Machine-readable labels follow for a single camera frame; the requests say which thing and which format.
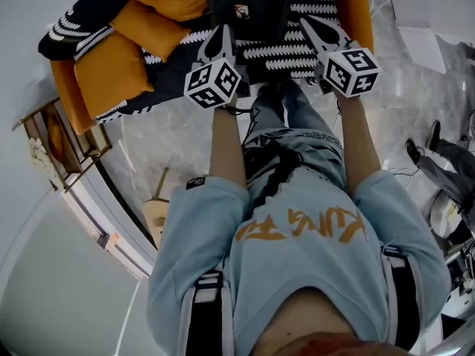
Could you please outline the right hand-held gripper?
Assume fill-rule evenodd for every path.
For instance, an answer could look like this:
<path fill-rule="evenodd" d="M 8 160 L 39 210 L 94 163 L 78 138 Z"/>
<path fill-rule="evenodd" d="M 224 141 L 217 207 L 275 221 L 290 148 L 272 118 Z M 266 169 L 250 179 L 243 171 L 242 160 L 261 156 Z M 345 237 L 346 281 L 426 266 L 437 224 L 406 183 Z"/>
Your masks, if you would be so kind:
<path fill-rule="evenodd" d="M 334 90 L 352 98 L 374 88 L 381 67 L 367 47 L 350 42 L 340 26 L 317 16 L 301 17 L 299 25 L 317 52 L 315 80 L 324 94 Z"/>

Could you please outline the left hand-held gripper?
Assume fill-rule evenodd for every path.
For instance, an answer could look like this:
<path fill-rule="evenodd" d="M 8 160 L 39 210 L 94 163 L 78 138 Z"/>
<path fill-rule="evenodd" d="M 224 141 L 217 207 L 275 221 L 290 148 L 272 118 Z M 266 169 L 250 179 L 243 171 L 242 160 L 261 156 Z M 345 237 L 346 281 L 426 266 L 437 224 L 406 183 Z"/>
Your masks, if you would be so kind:
<path fill-rule="evenodd" d="M 184 97 L 205 109 L 227 105 L 234 97 L 249 97 L 249 77 L 245 67 L 234 66 L 236 54 L 232 28 L 219 24 L 200 46 L 198 66 L 186 74 Z"/>

